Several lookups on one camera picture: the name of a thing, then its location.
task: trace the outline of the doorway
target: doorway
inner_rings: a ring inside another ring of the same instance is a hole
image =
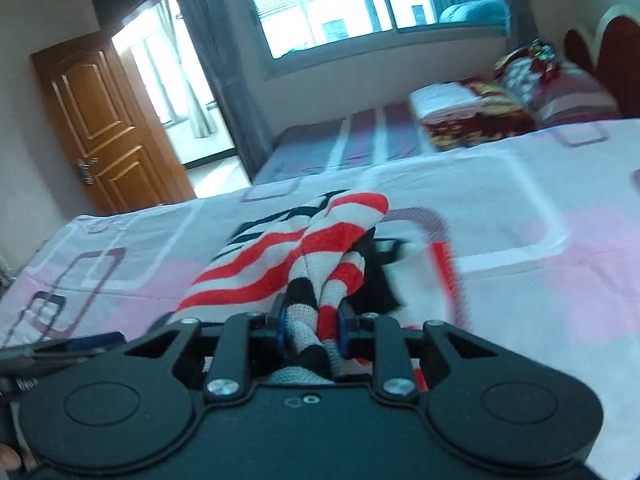
[[[113,44],[123,61],[134,61],[196,196],[249,187],[177,0],[150,0],[126,21]]]

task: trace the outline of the striped mattress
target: striped mattress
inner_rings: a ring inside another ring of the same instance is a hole
[[[289,128],[254,184],[375,166],[433,152],[408,103],[392,104],[344,119]]]

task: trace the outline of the headboard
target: headboard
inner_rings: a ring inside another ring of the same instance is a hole
[[[594,39],[581,28],[570,30],[564,53],[611,92],[624,117],[640,118],[640,20],[631,9],[609,9]]]

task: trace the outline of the mattress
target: mattress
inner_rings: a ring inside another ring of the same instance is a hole
[[[286,130],[255,179],[266,184],[433,153],[407,103]]]
[[[5,346],[50,336],[144,333],[246,220],[331,190],[385,194],[382,237],[454,248],[462,304],[393,286],[423,319],[444,318],[589,384],[606,420],[590,466],[640,474],[640,121],[524,137],[254,186],[114,216],[78,217],[0,301]]]

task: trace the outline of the wooden door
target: wooden door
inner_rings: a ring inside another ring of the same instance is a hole
[[[195,198],[135,62],[101,32],[31,56],[47,115],[103,215]]]

